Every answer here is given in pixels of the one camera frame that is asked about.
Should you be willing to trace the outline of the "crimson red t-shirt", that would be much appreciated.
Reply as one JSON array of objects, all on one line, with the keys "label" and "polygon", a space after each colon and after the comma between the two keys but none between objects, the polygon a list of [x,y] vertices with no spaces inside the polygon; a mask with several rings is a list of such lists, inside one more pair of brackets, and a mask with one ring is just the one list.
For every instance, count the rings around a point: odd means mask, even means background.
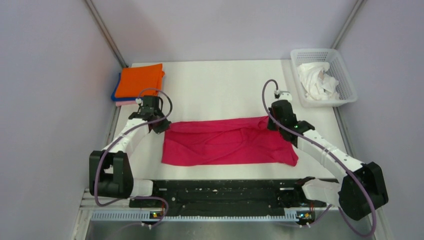
[{"label": "crimson red t-shirt", "polygon": [[291,143],[268,129],[268,116],[180,121],[164,134],[161,162],[192,167],[280,163],[296,166]]}]

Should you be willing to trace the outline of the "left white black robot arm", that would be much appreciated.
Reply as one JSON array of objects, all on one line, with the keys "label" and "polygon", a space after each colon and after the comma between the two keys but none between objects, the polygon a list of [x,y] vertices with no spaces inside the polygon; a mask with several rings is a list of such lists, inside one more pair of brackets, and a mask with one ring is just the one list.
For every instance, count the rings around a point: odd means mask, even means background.
[{"label": "left white black robot arm", "polygon": [[136,100],[138,110],[131,113],[121,132],[102,150],[89,156],[89,191],[92,196],[128,199],[141,197],[149,207],[160,202],[160,193],[151,180],[133,176],[130,157],[151,132],[161,134],[171,122],[163,113],[164,101],[146,95]]}]

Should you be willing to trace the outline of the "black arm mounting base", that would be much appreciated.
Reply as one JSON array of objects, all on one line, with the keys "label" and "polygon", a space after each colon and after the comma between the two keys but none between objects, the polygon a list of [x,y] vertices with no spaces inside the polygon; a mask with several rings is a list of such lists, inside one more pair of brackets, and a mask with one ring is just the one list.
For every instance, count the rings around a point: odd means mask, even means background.
[{"label": "black arm mounting base", "polygon": [[169,206],[168,217],[277,217],[289,208],[324,207],[302,191],[308,179],[155,180],[156,200],[131,200],[131,208]]}]

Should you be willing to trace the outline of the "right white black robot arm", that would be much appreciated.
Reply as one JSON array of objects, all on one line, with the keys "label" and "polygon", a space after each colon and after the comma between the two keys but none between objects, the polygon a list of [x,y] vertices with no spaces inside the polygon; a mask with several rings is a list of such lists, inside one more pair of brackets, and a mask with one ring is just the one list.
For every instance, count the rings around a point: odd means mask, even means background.
[{"label": "right white black robot arm", "polygon": [[389,202],[383,171],[377,163],[364,163],[331,144],[312,124],[297,119],[288,100],[277,100],[265,111],[269,130],[277,131],[285,141],[311,156],[337,180],[327,182],[304,178],[300,188],[293,192],[297,205],[307,206],[312,200],[326,202],[358,221]]}]

